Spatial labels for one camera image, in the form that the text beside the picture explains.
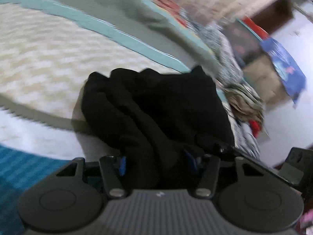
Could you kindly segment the black pants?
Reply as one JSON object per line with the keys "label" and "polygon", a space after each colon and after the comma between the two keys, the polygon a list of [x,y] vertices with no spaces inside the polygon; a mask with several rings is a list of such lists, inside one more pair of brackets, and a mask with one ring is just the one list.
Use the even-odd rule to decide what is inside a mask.
{"label": "black pants", "polygon": [[184,74],[93,72],[81,110],[93,134],[126,159],[132,188],[186,188],[198,157],[235,144],[216,85],[200,66]]}

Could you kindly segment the red cloth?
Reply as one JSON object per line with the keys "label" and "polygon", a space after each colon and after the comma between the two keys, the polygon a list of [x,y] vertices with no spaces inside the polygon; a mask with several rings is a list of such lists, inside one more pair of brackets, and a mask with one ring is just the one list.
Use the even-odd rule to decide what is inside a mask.
{"label": "red cloth", "polygon": [[248,123],[254,138],[257,138],[262,132],[262,125],[256,120],[249,120]]}

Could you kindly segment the olive crumpled garment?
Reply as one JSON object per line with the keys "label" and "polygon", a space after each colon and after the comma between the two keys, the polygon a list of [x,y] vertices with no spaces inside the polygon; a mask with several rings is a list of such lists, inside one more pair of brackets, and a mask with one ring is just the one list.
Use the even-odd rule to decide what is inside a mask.
{"label": "olive crumpled garment", "polygon": [[264,122],[264,103],[257,92],[245,81],[224,88],[224,95],[235,117],[243,122]]}

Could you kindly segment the blue printed bag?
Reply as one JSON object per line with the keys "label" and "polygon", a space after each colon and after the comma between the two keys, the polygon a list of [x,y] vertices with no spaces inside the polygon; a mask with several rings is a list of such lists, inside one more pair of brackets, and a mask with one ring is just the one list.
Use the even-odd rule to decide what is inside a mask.
{"label": "blue printed bag", "polygon": [[263,40],[261,47],[269,56],[287,95],[296,106],[307,86],[306,76],[289,52],[272,37]]}

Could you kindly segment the cardboard box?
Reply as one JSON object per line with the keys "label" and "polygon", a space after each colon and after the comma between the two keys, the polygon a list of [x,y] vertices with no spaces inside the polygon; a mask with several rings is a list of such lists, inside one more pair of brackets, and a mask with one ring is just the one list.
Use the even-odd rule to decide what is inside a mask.
{"label": "cardboard box", "polygon": [[268,55],[259,56],[246,65],[242,71],[246,81],[255,89],[269,109],[291,99]]}

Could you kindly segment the black white patterned cloth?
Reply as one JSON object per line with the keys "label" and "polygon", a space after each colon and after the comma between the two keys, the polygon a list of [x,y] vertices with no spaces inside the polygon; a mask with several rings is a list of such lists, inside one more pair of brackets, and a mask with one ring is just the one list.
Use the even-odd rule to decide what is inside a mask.
{"label": "black white patterned cloth", "polygon": [[[230,43],[218,27],[210,25],[202,26],[196,22],[193,22],[192,25],[194,26],[195,33],[213,52],[213,60],[217,62],[218,66],[218,73],[215,79],[221,91],[223,92],[224,88],[229,85],[245,81],[244,73],[234,57]],[[235,147],[259,159],[259,146],[251,132],[249,123],[240,121],[235,117],[228,100],[226,110],[230,115],[231,127],[235,132]]]}

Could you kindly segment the teal rimmed storage bin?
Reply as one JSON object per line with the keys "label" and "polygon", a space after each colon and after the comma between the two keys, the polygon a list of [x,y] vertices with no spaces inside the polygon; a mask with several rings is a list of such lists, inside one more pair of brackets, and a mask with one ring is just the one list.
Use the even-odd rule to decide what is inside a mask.
{"label": "teal rimmed storage bin", "polygon": [[242,20],[235,20],[223,28],[222,33],[230,43],[234,57],[241,68],[263,54],[262,39]]}

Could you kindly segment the patterned teal grey bedsheet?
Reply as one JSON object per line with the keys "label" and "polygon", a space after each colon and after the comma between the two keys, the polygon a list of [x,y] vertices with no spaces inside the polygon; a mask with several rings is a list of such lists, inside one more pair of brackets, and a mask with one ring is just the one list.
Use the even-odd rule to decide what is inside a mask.
{"label": "patterned teal grey bedsheet", "polygon": [[[58,29],[61,37],[75,37],[74,43],[54,48],[45,57],[37,43],[34,56],[24,63],[12,58],[1,66],[1,98],[22,114],[40,116],[52,126],[85,132],[88,126],[78,106],[88,75],[94,71],[109,74],[117,65],[132,69],[154,69],[161,73],[174,71],[132,51],[119,60],[122,51],[115,42],[80,28],[71,19],[59,16],[63,6],[50,0],[1,0],[1,14],[8,17],[4,27],[10,30],[20,16],[26,39],[32,28]],[[56,227],[62,217],[65,224],[78,222],[70,234],[243,234],[226,221],[209,200],[189,196],[187,190],[130,190],[121,170],[124,162],[116,159],[115,168],[127,189],[125,198],[76,198],[56,189],[56,173],[71,162],[68,147],[56,147],[52,157],[30,154],[1,147],[1,234],[41,234],[20,219],[19,209],[39,219],[47,213],[39,199],[32,199],[36,189],[50,186],[44,198],[56,202],[69,200],[67,216],[61,211],[48,212],[47,222]]]}

